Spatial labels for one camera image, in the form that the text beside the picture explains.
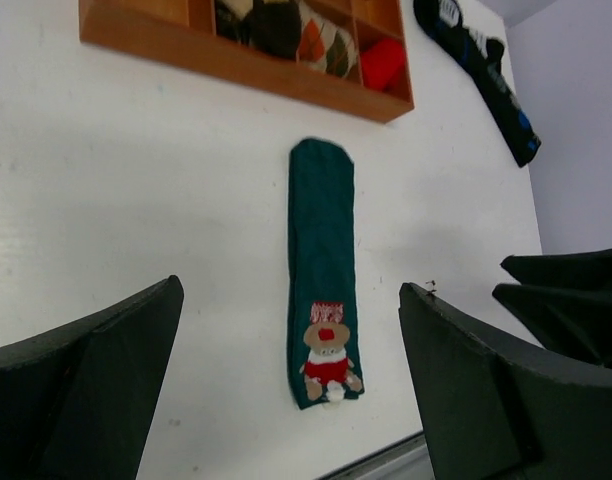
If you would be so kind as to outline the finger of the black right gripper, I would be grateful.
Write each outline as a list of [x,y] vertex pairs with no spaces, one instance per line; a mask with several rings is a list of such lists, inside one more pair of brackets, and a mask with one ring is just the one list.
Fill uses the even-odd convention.
[[501,267],[522,285],[612,290],[612,248],[561,255],[511,255]]
[[612,291],[499,284],[492,295],[546,349],[612,369]]

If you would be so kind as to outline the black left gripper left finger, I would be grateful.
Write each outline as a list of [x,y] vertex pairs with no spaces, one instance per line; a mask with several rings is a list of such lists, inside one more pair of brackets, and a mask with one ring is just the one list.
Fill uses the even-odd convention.
[[0,479],[133,479],[184,301],[172,275],[0,347]]

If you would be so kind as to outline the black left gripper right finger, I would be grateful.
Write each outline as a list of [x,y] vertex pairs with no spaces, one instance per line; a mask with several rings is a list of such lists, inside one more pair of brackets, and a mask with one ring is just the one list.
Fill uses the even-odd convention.
[[399,318],[438,479],[612,479],[612,369],[402,285]]

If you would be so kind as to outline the dark green reindeer sock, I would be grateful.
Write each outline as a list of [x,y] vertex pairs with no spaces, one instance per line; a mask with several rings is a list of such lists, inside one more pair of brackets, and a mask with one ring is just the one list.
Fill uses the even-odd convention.
[[305,138],[289,155],[287,375],[299,409],[365,391],[354,238],[355,168],[339,145]]

